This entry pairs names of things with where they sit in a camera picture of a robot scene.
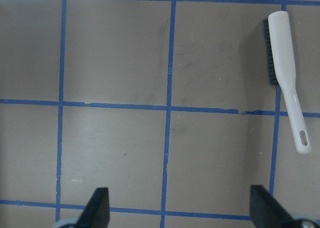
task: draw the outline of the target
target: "tiled floor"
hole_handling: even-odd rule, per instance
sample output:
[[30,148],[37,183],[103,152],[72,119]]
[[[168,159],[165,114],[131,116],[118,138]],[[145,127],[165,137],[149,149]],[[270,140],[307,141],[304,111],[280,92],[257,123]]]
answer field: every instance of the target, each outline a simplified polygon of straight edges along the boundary
[[[313,150],[268,83],[287,10]],[[249,187],[320,219],[320,0],[0,0],[0,227],[108,186],[109,227],[253,227]]]

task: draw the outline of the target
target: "brush bristles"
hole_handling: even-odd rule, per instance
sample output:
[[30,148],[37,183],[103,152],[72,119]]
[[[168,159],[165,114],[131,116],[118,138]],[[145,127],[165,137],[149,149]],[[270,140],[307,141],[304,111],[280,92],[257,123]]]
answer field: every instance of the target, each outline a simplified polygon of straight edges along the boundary
[[270,41],[268,19],[265,19],[263,21],[263,33],[264,33],[264,40],[265,40],[265,46],[266,46],[266,58],[267,58],[267,69],[268,69],[268,75],[269,75],[269,82],[272,85],[278,85],[276,72],[275,72],[274,59],[272,56],[272,48],[271,48],[271,41]]

